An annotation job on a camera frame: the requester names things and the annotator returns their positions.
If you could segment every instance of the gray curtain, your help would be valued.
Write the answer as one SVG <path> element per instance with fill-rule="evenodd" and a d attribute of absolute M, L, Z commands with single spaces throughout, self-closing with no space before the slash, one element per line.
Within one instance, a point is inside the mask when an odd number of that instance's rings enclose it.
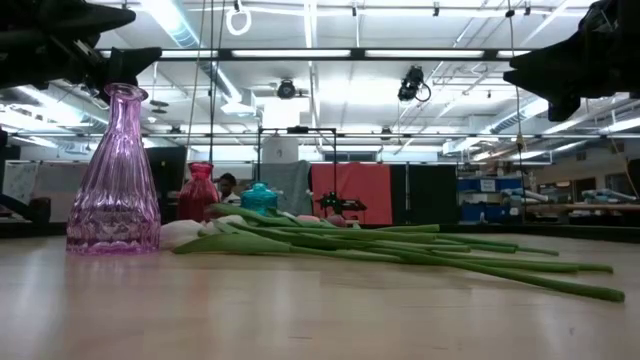
<path fill-rule="evenodd" d="M 51 222 L 67 222 L 69 212 L 89 164 L 42 163 L 33 187 L 33 197 L 51 199 Z"/>
<path fill-rule="evenodd" d="M 36 182 L 37 163 L 7 162 L 4 171 L 2 193 L 29 204 Z"/>
<path fill-rule="evenodd" d="M 312 215 L 309 189 L 309 170 L 307 161 L 289 164 L 261 164 L 260 181 L 268 184 L 270 189 L 277 189 L 278 209 L 293 215 Z"/>

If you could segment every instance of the glass vase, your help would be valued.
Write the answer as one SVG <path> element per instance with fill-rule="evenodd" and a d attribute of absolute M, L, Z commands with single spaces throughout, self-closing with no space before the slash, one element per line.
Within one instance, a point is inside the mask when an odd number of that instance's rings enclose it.
<path fill-rule="evenodd" d="M 213 165 L 209 163 L 191 163 L 191 180 L 184 184 L 178 199 L 178 219 L 209 221 L 207 207 L 220 202 L 218 191 L 211 182 Z"/>
<path fill-rule="evenodd" d="M 142 254 L 159 248 L 160 213 L 140 136 L 140 104 L 147 93 L 107 85 L 109 125 L 98 145 L 67 222 L 67 252 Z"/>
<path fill-rule="evenodd" d="M 240 207 L 267 216 L 267 209 L 278 208 L 278 194 L 269 190 L 267 184 L 257 182 L 253 184 L 251 189 L 242 193 Z"/>

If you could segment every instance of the person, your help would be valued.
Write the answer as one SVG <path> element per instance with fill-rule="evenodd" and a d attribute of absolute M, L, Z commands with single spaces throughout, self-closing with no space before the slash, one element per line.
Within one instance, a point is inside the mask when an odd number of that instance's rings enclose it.
<path fill-rule="evenodd" d="M 225 173 L 218 179 L 218 190 L 220 190 L 220 202 L 240 206 L 240 197 L 233 193 L 233 188 L 237 185 L 235 176 Z"/>

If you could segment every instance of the green leaf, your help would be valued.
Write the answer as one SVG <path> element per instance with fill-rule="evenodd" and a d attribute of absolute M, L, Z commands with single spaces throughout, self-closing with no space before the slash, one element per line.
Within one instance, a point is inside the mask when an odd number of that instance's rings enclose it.
<path fill-rule="evenodd" d="M 253 234 L 216 234 L 196 239 L 173 249 L 174 254 L 201 252 L 288 253 L 290 245 Z"/>

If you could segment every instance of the desk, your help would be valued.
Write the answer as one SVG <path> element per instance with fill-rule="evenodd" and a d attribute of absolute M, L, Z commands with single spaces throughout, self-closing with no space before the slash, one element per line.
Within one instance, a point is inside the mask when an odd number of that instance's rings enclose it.
<path fill-rule="evenodd" d="M 444 268 L 301 256 L 78 257 L 65 255 L 63 238 L 2 240 L 0 359 L 640 356 L 639 246 L 491 238 L 611 263 L 615 275 L 584 273 L 577 281 L 623 289 L 627 302 Z"/>
<path fill-rule="evenodd" d="M 558 220 L 569 224 L 569 213 L 572 211 L 601 211 L 604 213 L 638 213 L 640 205 L 633 204 L 538 204 L 527 205 L 528 213 L 557 214 Z"/>

